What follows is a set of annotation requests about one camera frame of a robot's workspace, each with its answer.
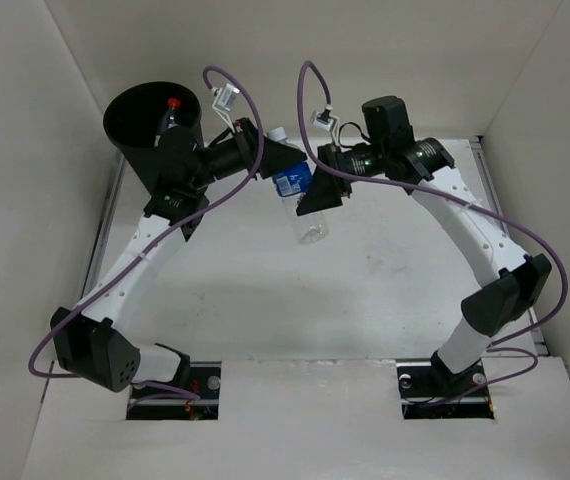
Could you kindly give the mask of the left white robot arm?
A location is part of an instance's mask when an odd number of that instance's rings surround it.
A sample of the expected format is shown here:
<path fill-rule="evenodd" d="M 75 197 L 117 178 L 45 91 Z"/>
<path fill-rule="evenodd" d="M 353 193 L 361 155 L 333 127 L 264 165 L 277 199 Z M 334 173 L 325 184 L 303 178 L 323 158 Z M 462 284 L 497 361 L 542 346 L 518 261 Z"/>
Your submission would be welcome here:
<path fill-rule="evenodd" d="M 231 139 L 202 147 L 183 126 L 166 130 L 153 153 L 162 170 L 136 230 L 115 264 L 72 309 L 50 321 L 59 366 L 112 392 L 132 385 L 157 388 L 171 399 L 192 398 L 189 358 L 155 343 L 137 346 L 126 337 L 137 305 L 160 270 L 185 246 L 214 209 L 207 188 L 241 171 L 268 179 L 305 161 L 297 148 L 266 137 L 253 123 L 237 121 Z"/>

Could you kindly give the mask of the red-capped red-label bottle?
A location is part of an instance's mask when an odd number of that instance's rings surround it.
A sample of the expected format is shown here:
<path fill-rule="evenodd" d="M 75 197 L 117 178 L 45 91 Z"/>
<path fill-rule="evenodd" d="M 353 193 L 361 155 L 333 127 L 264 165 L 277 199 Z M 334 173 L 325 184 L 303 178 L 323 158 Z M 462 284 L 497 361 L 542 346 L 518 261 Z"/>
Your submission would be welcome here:
<path fill-rule="evenodd" d="M 167 109 L 158 123 L 154 142 L 155 147 L 159 145 L 161 136 L 167 130 L 182 125 L 181 106 L 181 100 L 178 98 L 170 97 L 167 100 Z"/>

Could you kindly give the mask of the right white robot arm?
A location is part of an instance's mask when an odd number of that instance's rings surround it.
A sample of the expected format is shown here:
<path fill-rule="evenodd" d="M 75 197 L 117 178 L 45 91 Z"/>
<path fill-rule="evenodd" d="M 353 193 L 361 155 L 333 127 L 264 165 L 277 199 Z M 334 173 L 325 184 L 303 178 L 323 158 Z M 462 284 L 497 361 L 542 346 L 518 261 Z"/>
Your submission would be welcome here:
<path fill-rule="evenodd" d="M 529 255 L 486 216 L 445 147 L 434 138 L 417 140 L 404 101 L 384 96 L 363 104 L 368 142 L 347 150 L 318 149 L 319 162 L 300 216 L 341 206 L 357 177 L 385 175 L 440 224 L 464 256 L 479 285 L 461 302 L 462 318 L 430 358 L 429 384 L 454 394 L 494 337 L 538 300 L 552 266 L 543 254 Z"/>

